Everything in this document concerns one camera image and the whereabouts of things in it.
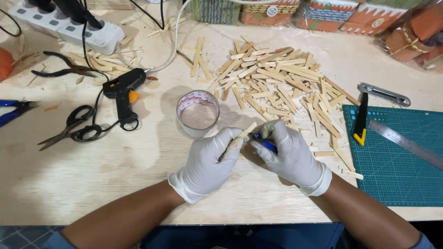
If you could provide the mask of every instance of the roll of tape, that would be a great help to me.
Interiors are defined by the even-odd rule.
[[[187,107],[193,104],[212,105],[213,107],[215,107],[217,116],[215,118],[214,123],[211,124],[211,126],[207,128],[198,129],[190,127],[187,124],[183,123],[181,118],[183,111]],[[191,91],[183,95],[183,97],[181,97],[179,102],[177,103],[176,111],[177,111],[177,118],[179,119],[180,125],[182,126],[183,130],[193,137],[204,137],[215,127],[215,124],[217,123],[218,118],[220,117],[220,105],[218,104],[217,98],[214,95],[212,95],[210,92],[203,90]]]

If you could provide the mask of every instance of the green cutting mat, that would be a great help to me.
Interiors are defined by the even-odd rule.
[[[353,138],[357,111],[343,105],[354,166],[364,176],[358,187],[387,206],[443,206],[443,171],[370,129],[360,146]],[[443,113],[369,106],[370,119],[443,156]]]

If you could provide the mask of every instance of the gloved hand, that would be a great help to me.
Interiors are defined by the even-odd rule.
[[[242,131],[224,127],[215,136],[195,140],[186,166],[169,176],[169,185],[191,204],[219,188],[228,180],[237,162],[243,138],[236,137]]]
[[[315,160],[300,132],[286,127],[282,120],[264,123],[260,132],[262,138],[272,136],[277,145],[278,155],[256,141],[251,142],[272,172],[299,185],[306,196],[326,192],[332,172],[324,163]]]

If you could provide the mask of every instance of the person's right hand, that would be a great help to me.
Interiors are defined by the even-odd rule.
[[[278,149],[276,155],[260,143],[251,142],[272,172],[299,185],[306,196],[326,192],[332,179],[331,170],[315,160],[300,132],[286,127],[282,120],[266,122],[259,129],[261,137],[273,138]]]

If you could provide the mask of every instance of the power strip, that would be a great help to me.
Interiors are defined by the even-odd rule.
[[[84,24],[77,23],[66,17],[58,8],[51,13],[38,7],[19,1],[9,9],[8,13],[16,19],[48,35],[55,36],[67,42],[82,46],[82,31]],[[99,19],[103,28],[97,30],[90,25],[86,26],[86,48],[101,54],[112,54],[118,42],[125,38],[121,27]]]

